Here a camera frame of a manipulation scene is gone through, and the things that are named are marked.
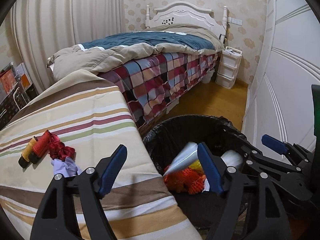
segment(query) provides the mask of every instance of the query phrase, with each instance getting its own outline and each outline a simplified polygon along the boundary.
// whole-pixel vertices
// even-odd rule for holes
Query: trash can
[[[188,142],[205,142],[212,154],[222,156],[230,147],[223,133],[233,133],[246,139],[232,123],[224,117],[206,115],[181,115],[173,117],[156,125],[143,138],[143,143],[158,172],[163,175],[164,168]],[[186,192],[171,192],[178,206],[198,230],[206,230],[217,226],[226,204],[226,196],[217,196],[214,192],[206,191],[195,195]],[[240,213],[248,205],[249,194],[242,198]]]

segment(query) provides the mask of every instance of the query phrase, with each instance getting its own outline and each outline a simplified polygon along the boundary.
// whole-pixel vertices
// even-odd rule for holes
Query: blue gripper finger
[[[288,152],[288,149],[283,142],[271,137],[270,135],[265,134],[262,136],[261,142],[264,146],[267,146],[269,149],[280,155],[285,155]]]
[[[199,143],[197,153],[198,153],[198,159],[204,170],[204,174],[206,175],[207,180],[209,182],[210,190],[220,195],[223,192],[221,175],[216,165],[212,161],[212,158],[211,158],[212,153],[202,143]]]
[[[101,176],[99,193],[103,196],[110,193],[113,183],[115,182],[119,171],[127,159],[127,148],[124,145],[121,145],[115,150],[110,158],[111,161]]]

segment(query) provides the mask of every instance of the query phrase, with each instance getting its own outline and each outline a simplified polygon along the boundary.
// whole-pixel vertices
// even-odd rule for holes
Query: floral wallpaper
[[[124,0],[125,24],[127,31],[146,28],[146,6],[151,8],[150,18],[159,8],[177,0]],[[243,25],[230,23],[227,46],[243,51],[243,59],[237,78],[251,84],[260,59],[266,25],[267,0],[183,0],[199,7],[213,10],[214,18],[221,24],[223,7],[228,6],[229,17],[243,21]]]
[[[15,66],[22,62],[12,36],[10,17],[7,15],[0,26],[0,70],[11,61],[14,62]]]

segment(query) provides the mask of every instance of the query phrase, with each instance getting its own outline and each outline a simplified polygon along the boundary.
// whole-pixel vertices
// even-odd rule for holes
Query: striped blanket
[[[119,88],[86,70],[61,79],[0,131],[0,204],[24,239],[30,238],[53,167],[48,155],[25,170],[18,159],[28,141],[47,129],[76,149],[82,170],[119,144],[127,147],[127,160],[101,200],[117,239],[201,239],[157,173]],[[77,197],[75,209],[81,235],[90,239]]]

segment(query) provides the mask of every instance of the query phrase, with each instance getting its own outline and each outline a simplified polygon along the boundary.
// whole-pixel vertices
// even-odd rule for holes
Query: red cloth
[[[53,133],[50,134],[49,140],[49,155],[52,159],[59,159],[63,162],[66,157],[74,158],[75,149],[69,146],[65,146],[59,137]]]

